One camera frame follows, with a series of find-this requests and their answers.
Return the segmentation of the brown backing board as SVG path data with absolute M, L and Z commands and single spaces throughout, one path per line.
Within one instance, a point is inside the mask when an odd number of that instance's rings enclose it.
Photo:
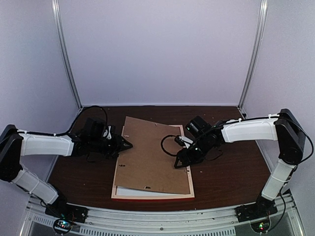
M 115 184 L 132 189 L 188 194 L 184 168 L 174 168 L 176 153 L 181 147 L 173 139 L 183 133 L 182 125 L 126 117 L 122 136 L 132 143 L 133 148 L 119 154 L 120 167 Z

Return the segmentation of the red wooden picture frame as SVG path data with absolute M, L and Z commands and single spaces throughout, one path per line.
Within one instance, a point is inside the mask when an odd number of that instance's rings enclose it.
M 195 198 L 194 194 L 194 187 L 193 187 L 193 181 L 192 181 L 192 174 L 190 170 L 190 166 L 184 168 L 184 172 L 187 174 L 188 178 L 188 184 L 189 184 L 189 193 L 184 194 L 183 197 L 179 196 L 171 196 L 171 197 L 127 197 L 127 196 L 118 196 L 116 195 L 116 188 L 118 185 L 115 184 L 116 177 L 117 177 L 117 169 L 120 167 L 118 161 L 116 162 L 115 166 L 115 173 L 114 173 L 114 180 L 113 180 L 113 186 L 112 186 L 112 193 L 111 193 L 111 199 L 115 201 L 124 201 L 124 202 L 160 202 L 160 201 L 181 201 L 181 200 L 192 200 Z

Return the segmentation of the red forest photo print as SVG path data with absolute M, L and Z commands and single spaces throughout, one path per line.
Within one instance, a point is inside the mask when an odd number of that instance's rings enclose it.
M 153 191 L 145 191 L 138 189 L 130 189 L 118 186 L 116 188 L 116 195 L 118 196 L 137 196 L 137 197 L 171 197 L 171 196 L 179 196 L 183 197 L 184 194 L 175 194 L 175 193 L 163 193 L 163 192 L 153 192 Z

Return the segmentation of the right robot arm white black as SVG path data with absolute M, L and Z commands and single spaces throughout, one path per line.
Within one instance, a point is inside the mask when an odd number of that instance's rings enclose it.
M 279 159 L 252 206 L 252 212 L 257 217 L 264 216 L 271 209 L 294 170 L 304 161 L 307 135 L 289 109 L 281 109 L 277 114 L 261 118 L 221 120 L 214 125 L 196 116 L 186 125 L 186 129 L 194 140 L 185 136 L 176 137 L 176 142 L 184 145 L 176 154 L 176 169 L 201 163 L 212 148 L 226 143 L 255 140 L 278 142 Z

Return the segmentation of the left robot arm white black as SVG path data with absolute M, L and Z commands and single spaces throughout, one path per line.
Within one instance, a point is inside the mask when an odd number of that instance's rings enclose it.
M 19 130 L 8 125 L 0 136 L 0 178 L 11 182 L 51 205 L 59 218 L 67 218 L 71 208 L 66 197 L 52 185 L 40 180 L 25 168 L 20 158 L 31 155 L 80 157 L 92 152 L 106 158 L 117 158 L 121 151 L 131 149 L 132 143 L 115 133 L 114 126 L 97 118 L 86 120 L 76 133 L 46 134 Z

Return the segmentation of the right round led board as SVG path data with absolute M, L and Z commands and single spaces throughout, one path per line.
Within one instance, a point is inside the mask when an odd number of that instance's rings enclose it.
M 264 233 L 266 231 L 269 230 L 270 228 L 270 221 L 268 219 L 265 220 L 261 220 L 261 221 L 255 221 L 255 222 L 251 222 L 251 229 L 255 232 L 255 233 Z

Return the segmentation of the round led board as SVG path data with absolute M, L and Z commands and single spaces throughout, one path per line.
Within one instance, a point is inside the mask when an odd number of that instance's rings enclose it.
M 255 232 L 255 233 L 264 233 L 266 231 L 269 230 L 270 228 L 270 221 L 268 219 L 265 220 L 261 220 L 261 221 L 255 221 L 255 222 L 251 222 L 251 229 Z
M 65 220 L 56 219 L 53 223 L 53 230 L 58 234 L 67 234 L 72 230 L 73 225 Z

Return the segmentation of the left round led board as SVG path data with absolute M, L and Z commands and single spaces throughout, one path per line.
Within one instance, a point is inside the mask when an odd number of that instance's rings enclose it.
M 53 230 L 58 234 L 67 234 L 72 230 L 73 225 L 65 220 L 56 219 L 53 223 Z

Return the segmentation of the aluminium front rail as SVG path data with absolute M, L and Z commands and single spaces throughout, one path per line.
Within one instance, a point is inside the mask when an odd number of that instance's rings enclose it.
M 123 211 L 87 207 L 85 223 L 75 223 L 65 236 L 306 236 L 301 217 L 291 194 L 275 202 L 276 214 L 240 222 L 236 206 L 187 211 Z M 267 234 L 256 233 L 254 222 L 271 221 Z M 46 215 L 40 201 L 31 197 L 22 218 L 18 236 L 60 236 L 53 229 L 56 217 Z

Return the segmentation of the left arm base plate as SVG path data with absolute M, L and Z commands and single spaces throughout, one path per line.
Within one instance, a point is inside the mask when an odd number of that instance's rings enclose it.
M 88 209 L 65 203 L 54 203 L 52 205 L 47 204 L 45 214 L 71 222 L 85 223 Z

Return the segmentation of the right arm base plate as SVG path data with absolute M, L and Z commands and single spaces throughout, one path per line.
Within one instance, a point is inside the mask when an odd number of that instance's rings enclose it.
M 252 221 L 258 218 L 267 217 L 270 214 L 275 214 L 278 209 L 275 205 L 268 208 L 258 207 L 256 203 L 241 205 L 235 208 L 238 222 Z

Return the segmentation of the left aluminium corner post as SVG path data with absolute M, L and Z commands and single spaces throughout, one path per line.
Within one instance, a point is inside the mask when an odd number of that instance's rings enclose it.
M 83 108 L 81 99 L 79 97 L 78 89 L 75 84 L 70 60 L 69 60 L 69 55 L 67 51 L 67 46 L 66 46 L 66 41 L 64 37 L 64 31 L 63 31 L 63 23 L 62 23 L 62 16 L 61 16 L 61 11 L 60 11 L 60 1 L 59 0 L 52 0 L 52 11 L 54 15 L 54 20 L 55 20 L 55 25 L 57 29 L 57 34 L 59 38 L 59 44 L 61 48 L 61 54 L 62 54 L 62 60 L 66 72 L 66 77 L 70 85 L 70 90 L 72 92 L 72 95 L 74 97 L 76 106 L 79 110 Z

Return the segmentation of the aluminium corner post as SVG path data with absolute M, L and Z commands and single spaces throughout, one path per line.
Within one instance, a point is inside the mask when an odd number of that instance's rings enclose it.
M 263 40 L 263 35 L 265 31 L 265 25 L 267 20 L 267 12 L 268 12 L 268 0 L 261 0 L 260 1 L 260 9 L 259 9 L 259 15 L 258 15 L 258 21 L 257 21 L 257 27 L 256 27 L 256 33 L 254 38 L 254 44 L 252 48 L 252 54 L 250 58 L 250 63 L 248 66 L 247 74 L 245 83 L 243 86 L 243 90 L 241 93 L 241 97 L 238 103 L 238 108 L 240 111 L 244 109 L 245 100 L 247 98 L 250 85 L 254 76 L 254 71 L 256 67 L 256 63 L 258 60 L 259 50 L 261 47 L 261 43 Z
M 59 38 L 59 44 L 61 48 L 61 54 L 62 54 L 62 60 L 66 72 L 66 77 L 70 85 L 70 90 L 72 92 L 72 95 L 74 97 L 76 106 L 79 110 L 83 108 L 81 99 L 79 97 L 78 89 L 75 84 L 70 60 L 69 60 L 69 55 L 67 51 L 67 46 L 66 46 L 66 41 L 64 37 L 64 31 L 63 31 L 63 23 L 62 23 L 62 16 L 61 16 L 61 11 L 60 11 L 60 1 L 59 0 L 52 0 L 52 11 L 54 15 L 54 20 L 55 20 L 55 25 L 57 29 L 57 34 Z

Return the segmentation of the right aluminium corner post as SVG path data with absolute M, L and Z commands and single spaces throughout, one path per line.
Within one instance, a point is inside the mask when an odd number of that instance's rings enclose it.
M 257 21 L 257 27 L 256 27 L 256 33 L 254 38 L 254 44 L 252 48 L 252 54 L 250 58 L 250 63 L 248 66 L 247 74 L 245 83 L 243 86 L 243 90 L 241 93 L 241 97 L 238 103 L 238 108 L 240 111 L 244 109 L 245 100 L 247 98 L 250 85 L 254 76 L 254 71 L 256 67 L 256 63 L 258 60 L 259 50 L 261 47 L 261 43 L 263 40 L 263 35 L 265 31 L 265 25 L 267 20 L 267 12 L 268 12 L 268 0 L 261 0 L 260 1 L 260 9 L 259 9 L 259 15 L 258 15 L 258 21 Z

